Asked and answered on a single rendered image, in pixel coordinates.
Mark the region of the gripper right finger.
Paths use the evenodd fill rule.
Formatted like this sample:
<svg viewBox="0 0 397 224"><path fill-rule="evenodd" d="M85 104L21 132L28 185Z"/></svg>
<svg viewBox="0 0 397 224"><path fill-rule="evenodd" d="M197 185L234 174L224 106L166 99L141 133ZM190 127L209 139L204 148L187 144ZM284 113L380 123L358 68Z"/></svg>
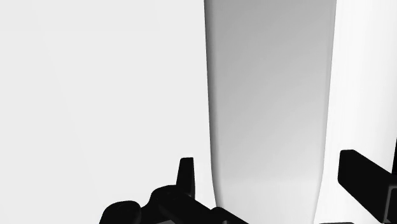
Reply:
<svg viewBox="0 0 397 224"><path fill-rule="evenodd" d="M397 224L397 140L392 171L356 150L342 150L337 180L381 224Z"/></svg>

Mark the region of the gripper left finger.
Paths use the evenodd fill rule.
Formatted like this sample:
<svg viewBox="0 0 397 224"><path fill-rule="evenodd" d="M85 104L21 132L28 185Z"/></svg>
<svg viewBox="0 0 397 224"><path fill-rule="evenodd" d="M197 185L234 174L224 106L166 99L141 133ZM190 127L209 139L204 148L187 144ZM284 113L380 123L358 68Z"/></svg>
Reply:
<svg viewBox="0 0 397 224"><path fill-rule="evenodd" d="M222 207L209 209L195 200L192 157L179 161L177 180L153 190L148 203L140 206L126 200L105 208L99 224L249 224Z"/></svg>

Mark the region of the white toilet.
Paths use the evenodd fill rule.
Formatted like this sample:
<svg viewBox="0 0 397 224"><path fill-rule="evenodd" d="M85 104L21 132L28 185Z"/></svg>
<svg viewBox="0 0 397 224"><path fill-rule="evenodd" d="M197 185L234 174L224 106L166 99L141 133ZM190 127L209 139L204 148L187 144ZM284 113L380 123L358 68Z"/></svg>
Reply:
<svg viewBox="0 0 397 224"><path fill-rule="evenodd" d="M204 0L216 205L314 224L337 0Z"/></svg>

